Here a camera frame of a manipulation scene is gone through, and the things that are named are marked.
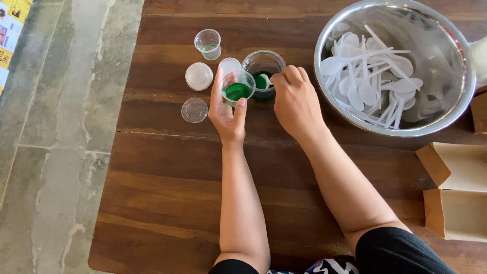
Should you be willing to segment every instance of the black sleeve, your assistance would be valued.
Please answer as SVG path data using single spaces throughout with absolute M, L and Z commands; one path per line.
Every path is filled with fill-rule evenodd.
M 227 259 L 218 262 L 208 274 L 259 274 L 246 262 L 235 259 Z
M 425 242 L 397 227 L 365 233 L 355 257 L 360 274 L 455 274 Z

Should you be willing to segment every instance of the patterned fabric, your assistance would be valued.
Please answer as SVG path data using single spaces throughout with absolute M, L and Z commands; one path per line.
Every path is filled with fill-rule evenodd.
M 269 270 L 267 274 L 298 274 L 289 271 Z M 304 274 L 359 274 L 355 259 L 352 256 L 336 256 L 333 259 L 322 259 L 310 267 Z

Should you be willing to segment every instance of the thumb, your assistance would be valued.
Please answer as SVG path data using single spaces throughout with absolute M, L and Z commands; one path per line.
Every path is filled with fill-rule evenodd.
M 245 114 L 247 113 L 247 99 L 240 98 L 235 107 L 235 113 L 233 114 L 233 122 L 236 128 L 244 128 L 245 126 Z

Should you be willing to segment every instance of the forearm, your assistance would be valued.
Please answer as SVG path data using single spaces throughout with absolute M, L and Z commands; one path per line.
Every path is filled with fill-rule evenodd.
M 242 147 L 223 148 L 220 249 L 219 260 L 239 254 L 259 272 L 269 269 L 264 215 Z
M 300 142 L 310 159 L 323 198 L 355 249 L 357 232 L 398 223 L 389 205 L 323 126 Z

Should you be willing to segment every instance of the stainless steel bowl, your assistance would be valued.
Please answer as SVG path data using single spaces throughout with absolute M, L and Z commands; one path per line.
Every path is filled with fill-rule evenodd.
M 336 102 L 321 75 L 319 64 L 331 56 L 331 39 L 349 31 L 368 38 L 371 35 L 364 24 L 387 46 L 411 50 L 403 56 L 414 65 L 412 77 L 424 81 L 416 93 L 416 105 L 403 114 L 402 129 L 385 129 L 356 118 Z M 416 137 L 441 130 L 460 117 L 475 92 L 475 70 L 463 35 L 444 16 L 411 0 L 364 0 L 337 13 L 318 38 L 314 70 L 321 91 L 335 110 L 355 126 L 386 136 Z

